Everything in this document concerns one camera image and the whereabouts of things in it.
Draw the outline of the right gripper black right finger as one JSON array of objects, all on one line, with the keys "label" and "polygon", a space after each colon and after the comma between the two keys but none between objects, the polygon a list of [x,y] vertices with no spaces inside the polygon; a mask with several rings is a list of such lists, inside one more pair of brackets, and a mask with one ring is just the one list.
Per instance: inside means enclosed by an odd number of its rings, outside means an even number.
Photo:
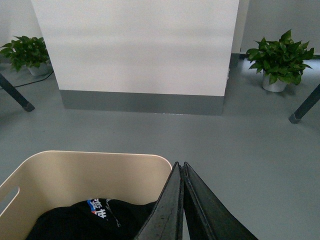
[{"label": "right gripper black right finger", "polygon": [[185,162],[184,212],[191,240],[256,240],[217,198],[196,171]]}]

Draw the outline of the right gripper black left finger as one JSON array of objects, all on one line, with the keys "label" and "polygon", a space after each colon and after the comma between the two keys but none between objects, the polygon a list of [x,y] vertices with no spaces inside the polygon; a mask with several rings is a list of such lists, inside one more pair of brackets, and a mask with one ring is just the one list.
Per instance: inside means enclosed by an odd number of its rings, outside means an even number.
[{"label": "right gripper black left finger", "polygon": [[184,221],[184,180],[175,162],[162,192],[136,240],[181,240]]}]

